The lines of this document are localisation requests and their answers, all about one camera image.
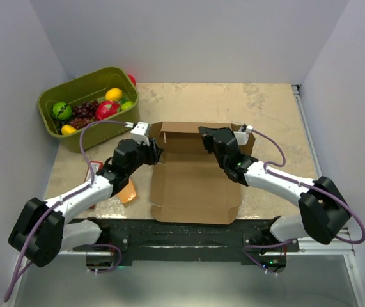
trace gray floor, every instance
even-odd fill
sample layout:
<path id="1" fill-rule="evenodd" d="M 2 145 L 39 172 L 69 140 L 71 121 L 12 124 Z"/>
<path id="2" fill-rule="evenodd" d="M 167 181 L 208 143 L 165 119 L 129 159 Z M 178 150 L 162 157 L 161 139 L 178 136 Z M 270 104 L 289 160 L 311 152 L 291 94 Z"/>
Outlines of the gray floor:
<path id="1" fill-rule="evenodd" d="M 84 255 L 59 255 L 24 276 L 16 307 L 357 306 L 342 256 L 289 256 L 278 277 L 255 266 L 135 262 L 108 274 Z"/>

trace cardboard box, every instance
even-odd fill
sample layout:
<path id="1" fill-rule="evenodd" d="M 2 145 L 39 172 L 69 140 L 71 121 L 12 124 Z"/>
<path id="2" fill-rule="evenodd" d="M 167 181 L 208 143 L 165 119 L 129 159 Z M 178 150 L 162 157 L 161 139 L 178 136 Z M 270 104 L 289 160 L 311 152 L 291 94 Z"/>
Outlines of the cardboard box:
<path id="1" fill-rule="evenodd" d="M 230 224 L 238 214 L 240 184 L 230 181 L 215 155 L 205 150 L 199 126 L 239 129 L 230 123 L 160 122 L 151 127 L 150 137 L 164 149 L 151 181 L 151 214 L 158 221 Z M 253 145 L 250 134 L 242 152 L 251 155 Z"/>

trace green plastic bin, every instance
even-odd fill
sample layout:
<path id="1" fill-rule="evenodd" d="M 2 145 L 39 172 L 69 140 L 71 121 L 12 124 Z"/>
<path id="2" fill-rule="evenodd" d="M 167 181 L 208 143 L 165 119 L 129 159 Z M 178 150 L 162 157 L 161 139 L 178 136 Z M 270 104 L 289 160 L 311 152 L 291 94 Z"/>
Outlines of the green plastic bin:
<path id="1" fill-rule="evenodd" d="M 63 136 L 58 134 L 55 119 L 52 117 L 52 108 L 56 102 L 66 102 L 71 107 L 82 104 L 85 101 L 105 101 L 105 93 L 111 88 L 123 90 L 124 97 L 134 102 L 134 105 L 126 111 L 106 118 L 107 120 L 119 120 L 121 122 L 139 121 L 139 94 L 128 75 L 120 68 L 106 67 L 96 72 L 60 84 L 40 95 L 37 106 L 43 118 L 44 124 L 50 135 L 58 138 L 64 146 L 72 152 L 80 152 L 79 138 L 82 129 Z M 93 147 L 107 139 L 113 138 L 122 132 L 129 130 L 122 125 L 113 123 L 101 123 L 87 129 L 83 137 L 84 149 Z"/>

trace beige table surface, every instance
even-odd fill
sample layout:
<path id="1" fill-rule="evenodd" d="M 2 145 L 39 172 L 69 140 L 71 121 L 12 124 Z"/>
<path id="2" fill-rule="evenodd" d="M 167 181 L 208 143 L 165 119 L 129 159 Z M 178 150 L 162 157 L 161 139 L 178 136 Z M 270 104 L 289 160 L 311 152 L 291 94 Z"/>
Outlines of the beige table surface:
<path id="1" fill-rule="evenodd" d="M 246 123 L 282 146 L 287 158 L 284 171 L 302 177 L 316 176 L 289 84 L 139 83 L 137 89 L 142 121 Z M 91 160 L 104 162 L 113 155 L 118 141 L 128 137 L 129 132 L 89 149 L 87 154 Z M 259 136 L 256 136 L 253 156 L 261 161 L 281 162 L 277 149 Z M 69 152 L 60 146 L 46 198 L 62 194 L 83 183 L 86 168 L 80 153 Z M 96 209 L 89 209 L 79 217 L 151 218 L 151 203 L 148 201 L 151 168 L 143 166 L 131 178 L 139 195 L 138 200 L 124 207 L 115 196 L 100 202 Z M 278 215 L 288 216 L 297 211 L 292 204 L 268 192 L 242 187 L 242 204 L 237 218 L 270 219 Z"/>

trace robotic arm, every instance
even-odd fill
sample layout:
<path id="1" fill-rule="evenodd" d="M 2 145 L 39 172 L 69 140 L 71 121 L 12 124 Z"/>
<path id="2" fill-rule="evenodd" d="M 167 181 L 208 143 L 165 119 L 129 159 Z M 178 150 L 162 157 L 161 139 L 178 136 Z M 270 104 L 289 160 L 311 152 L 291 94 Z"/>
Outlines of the robotic arm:
<path id="1" fill-rule="evenodd" d="M 101 235 L 97 224 L 92 221 L 68 223 L 91 204 L 116 195 L 128 184 L 130 175 L 137 168 L 143 164 L 158 163 L 163 152 L 155 139 L 148 137 L 149 124 L 139 122 L 133 126 L 132 139 L 120 141 L 113 157 L 106 160 L 104 167 L 91 180 L 45 201 L 38 198 L 29 200 L 9 236 L 9 244 L 21 251 L 29 240 L 24 256 L 38 267 L 43 267 L 61 250 L 95 243 Z M 50 214 L 38 224 L 47 211 Z"/>
<path id="2" fill-rule="evenodd" d="M 247 143 L 249 133 L 260 134 L 251 126 L 243 125 L 237 132 L 230 128 L 199 127 L 199 132 L 205 149 L 215 154 L 219 167 L 229 179 L 266 190 L 300 209 L 297 215 L 273 218 L 265 229 L 251 238 L 252 245 L 274 245 L 307 236 L 319 243 L 330 244 L 349 220 L 348 207 L 344 208 L 334 200 L 337 198 L 345 203 L 331 179 L 325 176 L 318 180 L 297 177 L 267 166 L 269 162 L 263 163 L 242 154 L 239 145 Z"/>

